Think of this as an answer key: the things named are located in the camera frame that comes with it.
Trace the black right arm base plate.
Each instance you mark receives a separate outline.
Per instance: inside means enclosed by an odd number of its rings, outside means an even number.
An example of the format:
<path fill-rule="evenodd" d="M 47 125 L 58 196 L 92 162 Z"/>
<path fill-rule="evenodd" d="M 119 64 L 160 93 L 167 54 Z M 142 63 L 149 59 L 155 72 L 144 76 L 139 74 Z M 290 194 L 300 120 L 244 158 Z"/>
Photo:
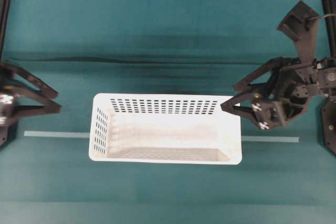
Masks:
<path fill-rule="evenodd" d="M 335 157 L 335 100 L 324 98 L 319 108 L 320 145 Z"/>

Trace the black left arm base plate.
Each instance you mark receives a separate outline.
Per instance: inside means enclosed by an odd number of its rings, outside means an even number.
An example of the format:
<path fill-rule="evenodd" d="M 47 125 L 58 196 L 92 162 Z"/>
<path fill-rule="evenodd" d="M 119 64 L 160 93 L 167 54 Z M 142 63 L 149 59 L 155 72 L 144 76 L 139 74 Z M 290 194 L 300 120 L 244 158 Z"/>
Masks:
<path fill-rule="evenodd" d="M 13 123 L 11 126 L 1 126 L 1 145 L 0 149 L 6 147 L 10 142 L 16 138 L 18 122 Z"/>

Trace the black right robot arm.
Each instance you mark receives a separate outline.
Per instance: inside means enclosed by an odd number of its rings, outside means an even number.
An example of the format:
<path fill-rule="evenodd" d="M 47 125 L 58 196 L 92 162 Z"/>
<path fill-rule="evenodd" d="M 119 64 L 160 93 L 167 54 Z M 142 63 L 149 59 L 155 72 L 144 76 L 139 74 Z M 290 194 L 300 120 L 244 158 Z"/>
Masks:
<path fill-rule="evenodd" d="M 335 59 L 271 59 L 234 90 L 237 94 L 220 105 L 222 111 L 246 118 L 260 130 L 272 130 L 306 113 L 315 95 L 335 100 Z"/>

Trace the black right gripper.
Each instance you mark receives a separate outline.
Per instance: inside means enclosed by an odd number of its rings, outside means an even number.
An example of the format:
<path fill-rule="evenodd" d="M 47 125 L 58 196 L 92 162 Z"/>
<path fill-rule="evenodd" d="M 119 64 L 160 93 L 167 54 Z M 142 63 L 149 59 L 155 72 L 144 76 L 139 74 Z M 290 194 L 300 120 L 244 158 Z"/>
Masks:
<path fill-rule="evenodd" d="M 267 72 L 266 82 L 251 82 Z M 261 130 L 285 126 L 308 110 L 310 97 L 319 93 L 316 63 L 300 63 L 296 59 L 270 59 L 238 81 L 238 93 L 223 102 L 223 112 L 246 119 L 256 119 Z"/>

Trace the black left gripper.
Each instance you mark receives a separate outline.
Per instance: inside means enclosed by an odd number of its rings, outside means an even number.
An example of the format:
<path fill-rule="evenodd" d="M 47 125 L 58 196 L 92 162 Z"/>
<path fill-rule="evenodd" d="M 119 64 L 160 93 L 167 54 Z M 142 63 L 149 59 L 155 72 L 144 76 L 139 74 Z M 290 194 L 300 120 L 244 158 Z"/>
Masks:
<path fill-rule="evenodd" d="M 60 112 L 61 105 L 50 99 L 39 100 L 38 102 L 42 105 L 17 106 L 18 94 L 16 88 L 19 82 L 15 79 L 14 74 L 37 87 L 38 91 L 45 97 L 54 99 L 58 96 L 56 90 L 25 69 L 1 62 L 1 127 L 9 127 L 20 118 Z"/>

